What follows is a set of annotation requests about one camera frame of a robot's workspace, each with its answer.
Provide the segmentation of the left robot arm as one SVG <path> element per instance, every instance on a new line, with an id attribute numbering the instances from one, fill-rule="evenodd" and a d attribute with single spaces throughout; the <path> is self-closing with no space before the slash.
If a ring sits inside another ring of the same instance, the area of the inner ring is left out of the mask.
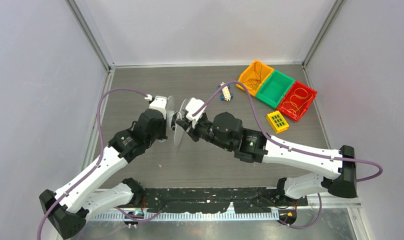
<path id="1" fill-rule="evenodd" d="M 121 205 L 138 207 L 145 190 L 126 178 L 104 193 L 95 193 L 108 178 L 145 153 L 157 140 L 166 140 L 174 111 L 147 109 L 130 128 L 117 132 L 98 156 L 73 180 L 56 191 L 46 189 L 39 200 L 52 226 L 63 239 L 77 235 L 93 217 Z"/>

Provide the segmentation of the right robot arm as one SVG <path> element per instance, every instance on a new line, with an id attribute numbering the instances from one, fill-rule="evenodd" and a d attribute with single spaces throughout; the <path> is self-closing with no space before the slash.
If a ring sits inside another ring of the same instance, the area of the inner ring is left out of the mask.
<path id="1" fill-rule="evenodd" d="M 275 198 L 289 205 L 303 196 L 328 192 L 353 199 L 357 197 L 355 149 L 343 145 L 340 149 L 321 149 L 272 137 L 269 141 L 261 131 L 245 128 L 243 122 L 229 112 L 222 112 L 210 121 L 202 114 L 197 123 L 186 117 L 175 120 L 176 144 L 187 134 L 194 142 L 205 140 L 246 163 L 282 164 L 309 171 L 299 177 L 278 180 Z"/>

